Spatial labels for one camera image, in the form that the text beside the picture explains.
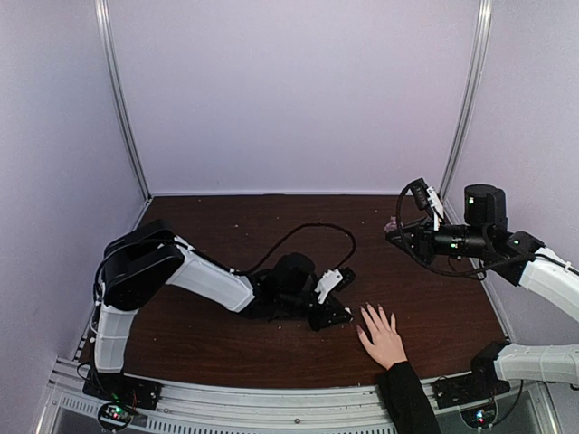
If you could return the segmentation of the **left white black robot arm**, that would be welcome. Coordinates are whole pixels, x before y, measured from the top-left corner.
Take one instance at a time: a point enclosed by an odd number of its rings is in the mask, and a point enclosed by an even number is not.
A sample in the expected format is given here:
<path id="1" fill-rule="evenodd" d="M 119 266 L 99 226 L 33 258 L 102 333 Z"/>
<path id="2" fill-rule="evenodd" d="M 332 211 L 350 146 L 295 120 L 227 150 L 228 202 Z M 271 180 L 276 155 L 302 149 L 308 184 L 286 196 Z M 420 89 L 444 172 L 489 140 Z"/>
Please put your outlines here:
<path id="1" fill-rule="evenodd" d="M 138 311 L 165 285 L 246 318 L 304 318 L 319 331 L 352 320 L 350 309 L 334 294 L 355 277 L 343 262 L 319 275 L 314 262 L 297 252 L 282 256 L 269 269 L 260 263 L 234 269 L 175 234 L 165 221 L 153 221 L 111 242 L 97 267 L 94 384 L 110 401 L 128 396 L 130 383 L 121 373 L 130 329 Z"/>

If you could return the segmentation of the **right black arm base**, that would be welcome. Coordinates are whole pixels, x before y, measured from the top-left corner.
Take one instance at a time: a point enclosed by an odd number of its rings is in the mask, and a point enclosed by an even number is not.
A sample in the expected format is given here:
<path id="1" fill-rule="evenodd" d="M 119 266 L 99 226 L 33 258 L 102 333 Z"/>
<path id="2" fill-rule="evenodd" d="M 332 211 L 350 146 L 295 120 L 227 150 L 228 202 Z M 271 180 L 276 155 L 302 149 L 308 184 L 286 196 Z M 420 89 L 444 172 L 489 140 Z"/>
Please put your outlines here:
<path id="1" fill-rule="evenodd" d="M 492 342 L 471 359 L 469 373 L 437 379 L 432 389 L 438 408 L 461 406 L 509 392 L 509 382 L 500 380 L 494 368 L 499 352 L 507 345 Z"/>

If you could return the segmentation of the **person's bare hand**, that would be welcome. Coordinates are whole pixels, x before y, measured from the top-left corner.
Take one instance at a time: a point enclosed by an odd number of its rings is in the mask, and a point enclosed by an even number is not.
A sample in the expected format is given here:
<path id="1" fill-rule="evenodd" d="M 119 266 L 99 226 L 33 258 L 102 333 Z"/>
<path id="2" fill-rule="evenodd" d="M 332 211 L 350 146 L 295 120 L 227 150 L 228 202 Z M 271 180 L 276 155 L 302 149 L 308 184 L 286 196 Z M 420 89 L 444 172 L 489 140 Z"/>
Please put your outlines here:
<path id="1" fill-rule="evenodd" d="M 387 317 L 381 306 L 374 308 L 369 303 L 360 307 L 360 313 L 365 326 L 356 325 L 356 333 L 367 354 L 386 370 L 407 362 L 395 315 Z"/>

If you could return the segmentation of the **black sleeved forearm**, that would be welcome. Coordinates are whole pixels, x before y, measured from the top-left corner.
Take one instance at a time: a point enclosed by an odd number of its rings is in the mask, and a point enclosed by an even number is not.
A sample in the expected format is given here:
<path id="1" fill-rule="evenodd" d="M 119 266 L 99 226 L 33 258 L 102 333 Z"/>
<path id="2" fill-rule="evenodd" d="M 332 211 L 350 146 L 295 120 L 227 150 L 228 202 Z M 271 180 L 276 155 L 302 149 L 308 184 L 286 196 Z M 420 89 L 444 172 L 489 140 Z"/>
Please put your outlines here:
<path id="1" fill-rule="evenodd" d="M 377 385 L 395 429 L 402 434 L 441 434 L 419 377 L 407 361 L 377 376 Z"/>

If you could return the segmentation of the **purple nail polish bottle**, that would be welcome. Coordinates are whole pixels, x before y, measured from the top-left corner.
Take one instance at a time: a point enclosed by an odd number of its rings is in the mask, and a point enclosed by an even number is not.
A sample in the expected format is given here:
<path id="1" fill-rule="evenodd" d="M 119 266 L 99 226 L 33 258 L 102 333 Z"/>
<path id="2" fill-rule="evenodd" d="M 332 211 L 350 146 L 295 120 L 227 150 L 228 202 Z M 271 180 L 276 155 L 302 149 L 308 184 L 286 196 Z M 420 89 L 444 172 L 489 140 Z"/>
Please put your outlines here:
<path id="1" fill-rule="evenodd" d="M 395 216 L 390 217 L 390 221 L 384 226 L 384 231 L 386 233 L 394 232 L 398 230 L 397 220 Z"/>

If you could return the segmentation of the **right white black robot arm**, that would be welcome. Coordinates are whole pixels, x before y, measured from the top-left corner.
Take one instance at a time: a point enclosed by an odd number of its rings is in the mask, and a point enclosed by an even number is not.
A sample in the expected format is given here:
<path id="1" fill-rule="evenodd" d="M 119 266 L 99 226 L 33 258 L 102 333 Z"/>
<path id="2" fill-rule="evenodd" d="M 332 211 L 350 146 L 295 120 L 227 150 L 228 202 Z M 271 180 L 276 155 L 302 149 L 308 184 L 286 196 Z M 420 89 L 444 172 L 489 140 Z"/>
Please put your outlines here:
<path id="1" fill-rule="evenodd" d="M 504 191 L 471 184 L 464 189 L 464 200 L 465 222 L 450 224 L 435 189 L 416 179 L 398 196 L 385 238 L 437 275 L 471 278 L 493 271 L 576 319 L 578 270 L 531 234 L 508 230 Z M 492 343 L 472 359 L 471 371 L 463 389 L 476 400 L 498 382 L 511 380 L 559 382 L 576 388 L 578 347 Z"/>

